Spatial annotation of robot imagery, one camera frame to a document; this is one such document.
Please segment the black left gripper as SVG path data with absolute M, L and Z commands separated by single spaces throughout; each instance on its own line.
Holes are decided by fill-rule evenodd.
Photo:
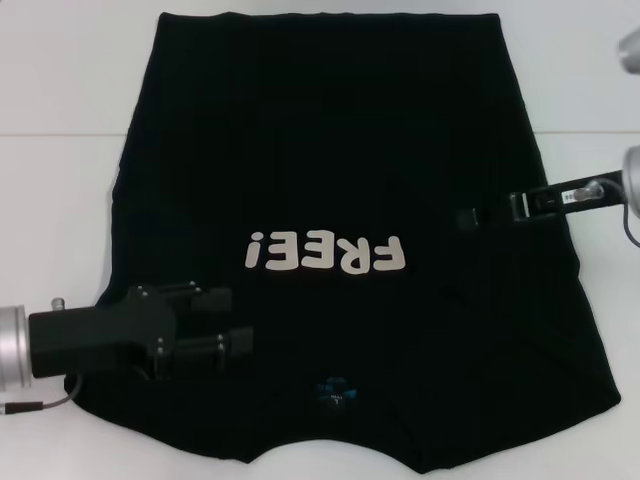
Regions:
M 241 327 L 213 336 L 175 341 L 177 314 L 228 313 L 228 287 L 196 281 L 133 288 L 110 305 L 34 313 L 29 316 L 33 376 L 125 371 L 155 374 L 215 374 L 249 358 L 254 329 Z

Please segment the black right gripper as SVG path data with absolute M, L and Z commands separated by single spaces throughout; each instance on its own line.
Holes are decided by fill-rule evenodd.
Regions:
M 508 205 L 465 207 L 456 211 L 459 232 L 508 227 L 514 221 L 538 221 L 571 213 L 623 205 L 622 171 L 537 187 L 508 196 Z

